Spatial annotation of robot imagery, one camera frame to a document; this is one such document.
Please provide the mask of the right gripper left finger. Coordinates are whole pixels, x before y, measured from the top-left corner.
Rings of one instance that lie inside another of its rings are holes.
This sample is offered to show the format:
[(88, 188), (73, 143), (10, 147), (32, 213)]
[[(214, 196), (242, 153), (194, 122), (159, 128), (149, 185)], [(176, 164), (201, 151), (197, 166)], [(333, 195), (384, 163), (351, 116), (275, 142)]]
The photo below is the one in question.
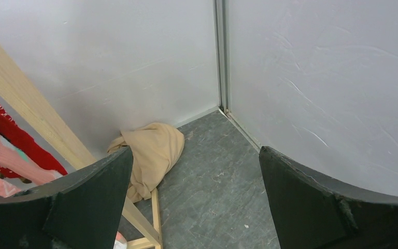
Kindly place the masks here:
[(0, 197), (0, 248), (113, 248), (131, 177), (124, 147), (98, 162)]

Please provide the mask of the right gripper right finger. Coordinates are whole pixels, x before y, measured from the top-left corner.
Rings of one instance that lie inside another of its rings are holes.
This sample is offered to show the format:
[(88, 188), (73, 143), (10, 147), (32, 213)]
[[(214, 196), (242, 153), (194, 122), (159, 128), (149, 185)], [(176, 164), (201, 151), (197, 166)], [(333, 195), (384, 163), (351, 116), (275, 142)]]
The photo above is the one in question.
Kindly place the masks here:
[(398, 196), (344, 183), (268, 146), (259, 163), (281, 248), (398, 248)]

